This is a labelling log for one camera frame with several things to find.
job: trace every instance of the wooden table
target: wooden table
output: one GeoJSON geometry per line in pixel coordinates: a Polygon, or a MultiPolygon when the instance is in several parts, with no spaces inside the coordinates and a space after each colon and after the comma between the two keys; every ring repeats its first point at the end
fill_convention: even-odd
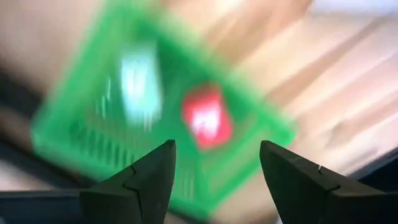
{"type": "MultiPolygon", "coordinates": [[[[258,96],[295,121],[298,136],[289,149],[297,154],[349,174],[397,145],[394,16],[305,13],[309,0],[163,3],[241,71],[258,96]]],[[[19,74],[16,79],[45,94],[99,8],[97,0],[0,3],[1,61],[19,74]]],[[[259,172],[215,219],[247,223],[274,215],[259,172]]]]}

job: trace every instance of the red component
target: red component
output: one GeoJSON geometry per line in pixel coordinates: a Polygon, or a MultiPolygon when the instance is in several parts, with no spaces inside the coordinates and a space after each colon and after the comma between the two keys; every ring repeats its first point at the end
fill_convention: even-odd
{"type": "Polygon", "coordinates": [[[204,86],[189,93],[183,102],[182,117],[201,149],[219,146],[233,133],[221,90],[204,86]]]}

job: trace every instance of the red chip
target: red chip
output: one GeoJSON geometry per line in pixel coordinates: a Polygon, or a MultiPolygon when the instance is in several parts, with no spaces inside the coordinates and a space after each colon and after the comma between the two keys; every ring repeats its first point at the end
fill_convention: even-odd
{"type": "Polygon", "coordinates": [[[230,140],[233,125],[219,88],[204,86],[192,91],[182,108],[183,120],[200,149],[209,150],[230,140]]]}

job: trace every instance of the wooden surface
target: wooden surface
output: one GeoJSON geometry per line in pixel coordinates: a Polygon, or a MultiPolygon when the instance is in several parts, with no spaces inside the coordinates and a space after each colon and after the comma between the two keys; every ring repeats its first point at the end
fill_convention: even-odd
{"type": "MultiPolygon", "coordinates": [[[[309,4],[174,0],[164,7],[295,121],[298,136],[289,149],[349,174],[398,144],[398,20],[305,14],[309,4]]],[[[16,79],[46,93],[99,8],[96,0],[0,3],[1,60],[16,79]]],[[[274,214],[259,172],[215,219],[249,223],[274,214]]]]}

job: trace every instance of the blurred object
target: blurred object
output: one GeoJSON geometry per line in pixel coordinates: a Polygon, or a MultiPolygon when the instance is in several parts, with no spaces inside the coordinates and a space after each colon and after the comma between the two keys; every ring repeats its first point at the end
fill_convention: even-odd
{"type": "MultiPolygon", "coordinates": [[[[161,117],[163,96],[156,43],[140,43],[122,50],[120,86],[124,110],[129,122],[148,128],[161,117]]],[[[110,100],[111,79],[108,79],[110,100]]]]}
{"type": "MultiPolygon", "coordinates": [[[[272,105],[263,106],[262,98],[253,96],[244,81],[227,80],[226,74],[232,71],[219,60],[209,60],[203,46],[179,29],[180,24],[174,24],[167,15],[147,10],[146,5],[131,4],[127,0],[107,3],[93,30],[87,33],[87,41],[82,42],[82,51],[76,54],[67,79],[38,112],[32,137],[36,154],[95,180],[108,178],[166,139],[175,139],[180,150],[171,206],[206,220],[259,168],[256,146],[260,140],[270,139],[286,146],[295,132],[289,120],[272,105]],[[120,76],[119,70],[119,62],[125,59],[120,57],[125,55],[115,53],[125,50],[125,46],[146,47],[142,45],[145,41],[156,43],[159,85],[164,90],[162,119],[154,123],[150,131],[128,123],[131,108],[126,109],[123,103],[129,103],[132,95],[123,95],[123,91],[131,87],[125,86],[131,82],[120,83],[126,81],[125,74],[120,76]],[[77,88],[81,83],[89,85],[77,88]],[[191,91],[207,83],[216,88],[195,93],[195,99],[188,96],[183,102],[191,91]],[[197,135],[201,138],[199,144],[195,144],[182,121],[182,107],[192,103],[188,106],[190,109],[183,112],[188,112],[185,119],[192,123],[194,117],[190,116],[199,106],[209,106],[209,101],[211,106],[216,103],[224,108],[220,108],[219,114],[202,117],[205,120],[198,123],[215,124],[220,117],[221,126],[214,129],[217,139],[202,132],[197,135]],[[232,125],[237,131],[232,132],[232,125]],[[201,154],[198,145],[219,149],[201,154]]],[[[150,59],[152,67],[154,60],[154,57],[150,59]]],[[[148,103],[153,95],[144,93],[144,84],[136,86],[147,97],[141,103],[148,103]]]]}
{"type": "MultiPolygon", "coordinates": [[[[12,78],[42,93],[53,88],[61,77],[58,67],[67,66],[100,2],[1,2],[0,58],[7,68],[21,71],[12,78]]],[[[398,19],[394,14],[381,20],[373,12],[363,14],[369,6],[384,13],[383,6],[373,6],[392,6],[386,4],[390,1],[335,2],[314,1],[310,7],[318,13],[304,14],[301,1],[162,1],[215,54],[241,70],[258,95],[272,93],[286,114],[300,118],[298,138],[289,149],[350,174],[398,145],[391,75],[398,69],[393,64],[398,19]],[[273,2],[284,9],[272,13],[273,2]],[[334,10],[339,7],[346,12],[334,10]],[[274,34],[264,31],[271,17],[286,21],[274,26],[274,34]],[[384,77],[380,83],[378,75],[384,77]]],[[[224,203],[215,220],[241,224],[274,217],[263,181],[260,175],[253,178],[224,203]]]]}

